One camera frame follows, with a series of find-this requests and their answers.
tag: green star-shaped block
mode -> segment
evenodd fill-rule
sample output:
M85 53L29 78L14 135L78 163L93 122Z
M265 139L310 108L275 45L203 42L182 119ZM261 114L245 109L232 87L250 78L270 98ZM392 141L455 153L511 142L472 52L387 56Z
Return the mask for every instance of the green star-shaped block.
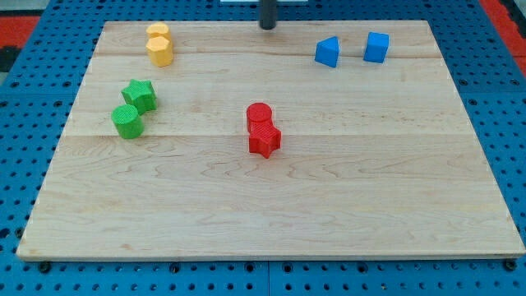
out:
M130 80L130 85L121 90L126 104L134 105L142 115L146 111L156 110L157 102L151 81Z

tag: blue cube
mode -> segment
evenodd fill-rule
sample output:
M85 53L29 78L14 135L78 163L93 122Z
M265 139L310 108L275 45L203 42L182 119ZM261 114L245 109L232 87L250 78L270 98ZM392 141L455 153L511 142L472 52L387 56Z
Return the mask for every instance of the blue cube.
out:
M369 32L363 60L383 63L389 48L389 36L383 33Z
M330 37L318 42L314 60L329 67L336 67L339 56L338 37Z

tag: red surface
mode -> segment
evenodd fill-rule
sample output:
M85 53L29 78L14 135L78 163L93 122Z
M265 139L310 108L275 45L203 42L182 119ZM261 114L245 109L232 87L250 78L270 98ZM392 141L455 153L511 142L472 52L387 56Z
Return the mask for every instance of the red surface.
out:
M281 147L281 131L272 123L272 109L264 103L254 103L247 108L248 150L269 158L272 151Z
M480 3L515 58L523 75L526 75L526 61L524 60L526 58L526 39L520 35L519 27L511 20L508 10L499 0L480 0Z
M39 16L0 16L0 48L23 48L39 19Z

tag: wood grain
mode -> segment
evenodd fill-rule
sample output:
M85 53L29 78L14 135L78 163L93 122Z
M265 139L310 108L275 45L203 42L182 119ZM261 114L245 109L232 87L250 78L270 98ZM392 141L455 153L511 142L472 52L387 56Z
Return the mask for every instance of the wood grain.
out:
M109 22L18 247L28 261L376 260L525 253L425 21ZM362 60L387 32L385 64ZM339 66L313 62L338 35ZM126 141L109 115L130 79L159 109ZM247 153L246 107L284 137Z

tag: blue perforated table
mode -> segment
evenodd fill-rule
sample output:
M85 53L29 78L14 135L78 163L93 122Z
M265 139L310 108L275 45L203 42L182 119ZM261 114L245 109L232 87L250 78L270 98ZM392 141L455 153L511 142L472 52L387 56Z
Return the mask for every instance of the blue perforated table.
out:
M104 22L256 18L256 6L221 7L217 0L51 1L0 89L0 294L523 294L523 258L141 264L16 258ZM428 20L526 238L526 80L477 1L310 1L281 7L279 19Z

